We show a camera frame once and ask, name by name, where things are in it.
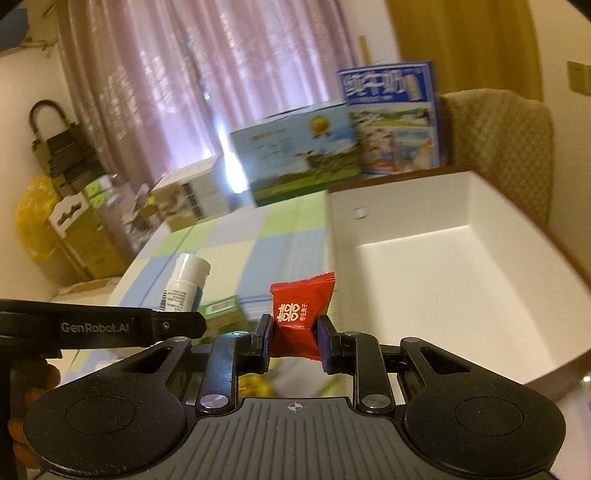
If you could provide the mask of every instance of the orange object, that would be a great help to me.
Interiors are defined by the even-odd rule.
[[[318,315],[328,311],[334,287],[333,272],[271,285],[275,319],[271,356],[320,359],[313,328]]]

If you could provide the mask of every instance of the box lid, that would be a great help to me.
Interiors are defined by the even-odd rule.
[[[325,108],[332,108],[335,106],[344,105],[345,103],[342,100],[331,100],[330,102],[323,102],[323,103],[315,103],[314,105],[305,106],[302,108],[296,108],[294,110],[289,110],[287,112],[277,113],[276,115],[271,115],[265,117],[261,120],[257,120],[255,122],[251,122],[249,124],[243,125],[240,128],[235,129],[232,133],[239,132],[241,130],[246,130],[248,128],[256,127],[258,125],[270,124],[276,120],[282,120],[284,118],[288,118],[290,116],[297,116],[297,115],[305,115],[307,113],[317,112],[318,110],[323,110]]]
[[[207,173],[216,165],[220,157],[221,155],[218,153],[215,154],[213,157],[195,163],[191,163],[186,167],[178,168],[170,173],[167,173],[156,184],[156,186],[153,188],[153,191],[175,183],[185,182],[194,177],[198,177],[200,175],[203,175],[204,173]]]

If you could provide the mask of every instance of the small box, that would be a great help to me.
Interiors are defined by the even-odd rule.
[[[86,198],[90,200],[112,188],[113,184],[111,183],[111,178],[108,175],[103,175],[102,177],[91,181],[86,187],[84,187],[84,194],[86,195]]]
[[[203,315],[207,323],[207,331],[193,343],[212,343],[214,338],[221,333],[252,329],[251,323],[246,319],[237,296],[228,297],[201,305],[198,312]]]
[[[166,174],[152,195],[173,232],[227,215],[230,186],[224,157],[216,154]]]
[[[231,134],[257,205],[324,190],[361,171],[348,107],[321,103]]]
[[[99,208],[101,208],[105,204],[105,202],[108,199],[109,199],[109,195],[107,194],[107,192],[100,192],[100,193],[97,193],[92,198],[88,199],[88,203],[90,203],[90,206],[92,208],[94,208],[94,210],[98,210]]]
[[[339,72],[363,171],[392,174],[442,165],[431,62]]]

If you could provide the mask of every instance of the light switch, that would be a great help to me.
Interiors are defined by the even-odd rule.
[[[566,64],[570,89],[581,95],[591,95],[591,66],[570,60]]]

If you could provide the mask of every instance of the pink curtain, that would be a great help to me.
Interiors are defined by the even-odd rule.
[[[220,151],[221,129],[339,98],[336,72],[353,64],[337,0],[57,0],[56,10],[79,118],[105,166],[136,186]]]
[[[340,98],[353,66],[337,0],[173,0],[229,129]]]

